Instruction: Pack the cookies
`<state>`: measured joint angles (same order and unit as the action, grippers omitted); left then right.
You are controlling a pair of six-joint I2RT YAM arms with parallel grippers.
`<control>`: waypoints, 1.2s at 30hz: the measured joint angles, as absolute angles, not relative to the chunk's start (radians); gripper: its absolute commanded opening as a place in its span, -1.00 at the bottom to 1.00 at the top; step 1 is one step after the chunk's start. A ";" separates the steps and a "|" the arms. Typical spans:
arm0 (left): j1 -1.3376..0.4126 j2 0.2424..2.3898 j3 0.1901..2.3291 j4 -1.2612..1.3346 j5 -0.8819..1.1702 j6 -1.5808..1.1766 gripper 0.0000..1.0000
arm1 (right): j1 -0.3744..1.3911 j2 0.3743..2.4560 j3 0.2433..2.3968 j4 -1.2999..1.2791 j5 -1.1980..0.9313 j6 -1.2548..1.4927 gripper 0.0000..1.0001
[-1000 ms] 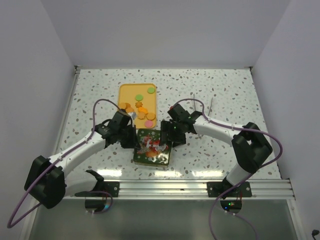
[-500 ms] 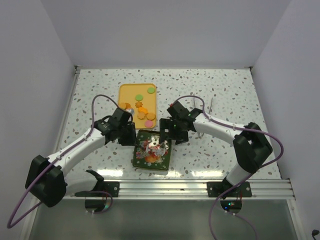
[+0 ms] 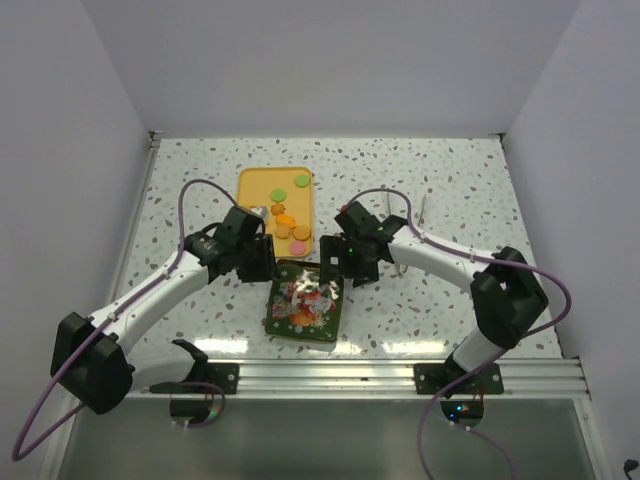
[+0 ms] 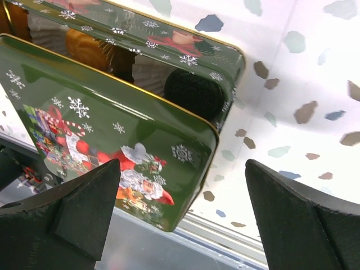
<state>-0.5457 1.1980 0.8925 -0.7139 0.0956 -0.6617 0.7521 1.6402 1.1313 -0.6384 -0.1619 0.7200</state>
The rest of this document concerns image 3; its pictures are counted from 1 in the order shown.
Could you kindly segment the gold tin lid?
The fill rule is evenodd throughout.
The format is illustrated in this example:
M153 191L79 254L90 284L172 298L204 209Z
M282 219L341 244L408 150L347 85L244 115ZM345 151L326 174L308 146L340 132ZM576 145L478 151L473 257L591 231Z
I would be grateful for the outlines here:
M320 283L320 265L279 260L264 323L269 335L331 344L337 341L344 300L341 277Z

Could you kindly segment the metal serving tongs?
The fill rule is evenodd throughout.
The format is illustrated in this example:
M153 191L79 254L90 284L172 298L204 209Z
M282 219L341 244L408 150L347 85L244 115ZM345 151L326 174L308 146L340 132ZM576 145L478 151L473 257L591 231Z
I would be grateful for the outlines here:
M388 216L398 216L401 219L404 219L403 211L399 210L399 203L393 200L393 197L396 197L399 200L402 198L398 194L393 194L391 192L386 193L386 209ZM411 214L411 220L414 227L421 231L424 227L425 217L426 217L426 208L427 208L427 195L423 194L421 201L417 207L418 212L413 212ZM400 252L401 257L397 259L394 257L394 265L396 274L399 278L403 278L407 273L410 264L403 262L407 259L407 255L404 253L404 250L409 244L414 244L417 242L417 238L415 232L410 228L409 224L403 226L398 233L394 235L394 240L392 241L392 254Z

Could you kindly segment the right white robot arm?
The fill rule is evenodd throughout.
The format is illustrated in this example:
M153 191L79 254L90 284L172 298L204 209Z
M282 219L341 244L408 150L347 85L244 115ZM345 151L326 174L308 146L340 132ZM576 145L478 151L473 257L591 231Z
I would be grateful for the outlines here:
M391 215L379 220L360 202L336 217L337 235L320 238L320 283L350 279L352 285L379 280L379 263L398 264L459 287L473 304L476 327L427 377L442 388L468 392L481 380L479 366L513 349L547 309L549 300L520 251L459 250L426 238L413 223Z

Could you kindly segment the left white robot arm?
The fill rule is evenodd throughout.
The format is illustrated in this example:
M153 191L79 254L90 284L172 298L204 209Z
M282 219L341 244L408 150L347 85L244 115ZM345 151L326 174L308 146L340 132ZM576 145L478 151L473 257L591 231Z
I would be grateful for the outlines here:
M169 356L147 365L135 366L128 356L163 316L217 278L235 273L244 283L276 279L268 215L266 207L231 207L215 227L186 236L163 266L120 299L87 317L65 317L56 335L52 379L96 414L113 410L133 389L205 388L212 381L208 357L186 340L173 341Z

